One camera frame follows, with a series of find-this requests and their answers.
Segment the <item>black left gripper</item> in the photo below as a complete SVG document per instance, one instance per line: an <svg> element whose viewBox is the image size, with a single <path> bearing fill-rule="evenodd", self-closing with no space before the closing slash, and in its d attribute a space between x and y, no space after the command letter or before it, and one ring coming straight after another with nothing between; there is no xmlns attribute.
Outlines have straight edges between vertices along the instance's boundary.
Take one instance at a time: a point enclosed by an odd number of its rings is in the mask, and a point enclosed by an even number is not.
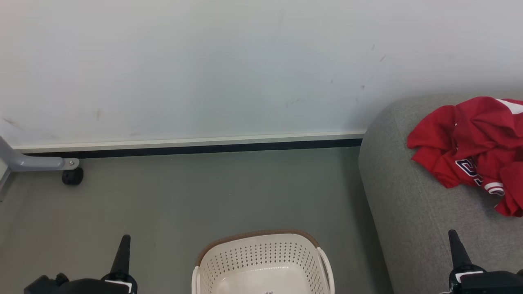
<svg viewBox="0 0 523 294"><path fill-rule="evenodd" d="M138 283L129 275L131 236L123 235L110 273L103 276L101 281L109 285L118 285L118 294L137 294Z"/></svg>

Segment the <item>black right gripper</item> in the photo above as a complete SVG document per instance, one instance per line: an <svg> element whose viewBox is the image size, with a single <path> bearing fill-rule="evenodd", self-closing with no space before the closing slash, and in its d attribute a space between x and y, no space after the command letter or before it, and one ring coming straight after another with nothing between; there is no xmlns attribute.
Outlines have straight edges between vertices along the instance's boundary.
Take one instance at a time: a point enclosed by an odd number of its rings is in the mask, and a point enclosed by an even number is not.
<svg viewBox="0 0 523 294"><path fill-rule="evenodd" d="M449 290L452 294L521 294L523 292L522 270L487 272L473 265L455 229L448 231L452 271Z"/></svg>

